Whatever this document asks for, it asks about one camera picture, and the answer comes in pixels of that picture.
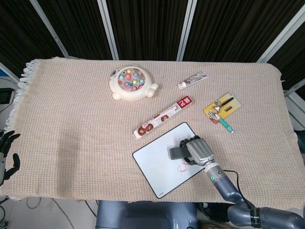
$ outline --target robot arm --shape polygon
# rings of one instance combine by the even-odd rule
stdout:
[[[185,139],[180,143],[180,149],[185,152],[184,147],[193,158],[193,161],[190,161],[186,157],[185,161],[190,165],[203,166],[223,199],[235,203],[228,209],[228,218],[233,224],[239,227],[252,226],[263,229],[305,229],[305,220],[293,212],[274,208],[255,208],[246,200],[219,164],[215,162],[214,153],[205,140],[198,136],[190,140]]]
[[[10,131],[4,134],[0,132],[0,186],[3,185],[4,180],[8,180],[20,168],[20,160],[18,154],[13,154],[14,165],[13,168],[6,171],[5,162],[12,142],[20,136],[14,135],[15,131]]]

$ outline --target beige knitted tablecloth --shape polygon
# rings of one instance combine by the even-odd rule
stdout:
[[[153,98],[116,101],[108,80],[136,63],[159,84]],[[177,84],[201,70],[210,75],[191,87]],[[11,148],[20,170],[1,193],[68,199],[223,201],[202,171],[157,199],[132,153],[182,122],[203,137],[223,169],[240,175],[240,187],[257,207],[301,208],[305,168],[282,92],[280,72],[269,64],[89,61],[54,58],[28,64],[9,129],[21,133]],[[232,91],[242,107],[226,118],[235,133],[213,124],[203,109]],[[193,105],[134,140],[132,132],[185,95]],[[228,176],[235,183],[234,174]]]

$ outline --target black curtain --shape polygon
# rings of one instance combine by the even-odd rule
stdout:
[[[275,53],[269,63],[281,71],[285,90],[305,78],[305,23]],[[297,90],[297,94],[305,100],[305,86]]]
[[[120,60],[175,61],[187,0],[108,0]]]
[[[304,0],[198,0],[184,61],[256,62]]]
[[[62,53],[28,0],[0,4],[0,62],[21,77],[25,63]]]
[[[70,56],[112,60],[97,0],[38,0]]]

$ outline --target whiteboard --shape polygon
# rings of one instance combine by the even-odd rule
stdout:
[[[133,158],[157,198],[164,197],[203,169],[203,166],[188,165],[184,159],[170,158],[170,148],[179,147],[181,140],[194,135],[187,123],[181,123],[133,153]]]

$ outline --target teal pen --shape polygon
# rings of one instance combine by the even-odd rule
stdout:
[[[215,114],[215,117],[219,120],[219,122],[231,133],[233,134],[234,131],[232,129],[232,127],[229,126],[229,124],[227,124],[227,122],[225,120],[223,120],[218,114]]]

